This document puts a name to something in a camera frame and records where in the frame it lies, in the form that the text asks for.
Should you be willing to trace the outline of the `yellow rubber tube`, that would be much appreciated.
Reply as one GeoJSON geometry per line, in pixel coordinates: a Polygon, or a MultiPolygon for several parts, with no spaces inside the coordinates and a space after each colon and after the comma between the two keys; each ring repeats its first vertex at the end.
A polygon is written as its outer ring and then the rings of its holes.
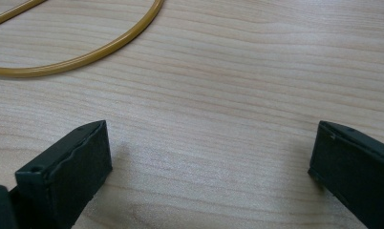
{"type": "MultiPolygon", "coordinates": [[[[0,25],[13,17],[30,10],[47,0],[27,0],[26,2],[0,13],[0,25]]],[[[47,76],[57,73],[65,73],[72,71],[86,65],[92,64],[119,49],[123,48],[139,36],[148,26],[153,22],[156,16],[159,14],[161,7],[163,6],[164,0],[155,0],[151,8],[146,12],[142,18],[127,32],[120,35],[118,38],[109,42],[108,44],[78,57],[38,67],[29,68],[5,68],[0,67],[0,76],[10,78],[33,78],[47,76]]]]}

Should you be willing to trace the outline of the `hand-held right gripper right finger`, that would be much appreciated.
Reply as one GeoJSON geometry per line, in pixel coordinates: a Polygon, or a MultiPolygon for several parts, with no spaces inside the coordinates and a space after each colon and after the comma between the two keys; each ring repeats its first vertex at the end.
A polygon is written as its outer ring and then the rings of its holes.
{"type": "Polygon", "coordinates": [[[321,121],[309,174],[368,229],[384,229],[384,143],[353,128],[321,121]]]}

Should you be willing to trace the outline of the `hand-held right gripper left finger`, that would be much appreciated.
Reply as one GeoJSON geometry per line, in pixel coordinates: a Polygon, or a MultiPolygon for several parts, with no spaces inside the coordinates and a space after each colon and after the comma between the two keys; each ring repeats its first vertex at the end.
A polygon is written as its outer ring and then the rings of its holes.
{"type": "Polygon", "coordinates": [[[113,170],[104,120],[72,130],[15,172],[24,229],[71,229],[113,170]]]}

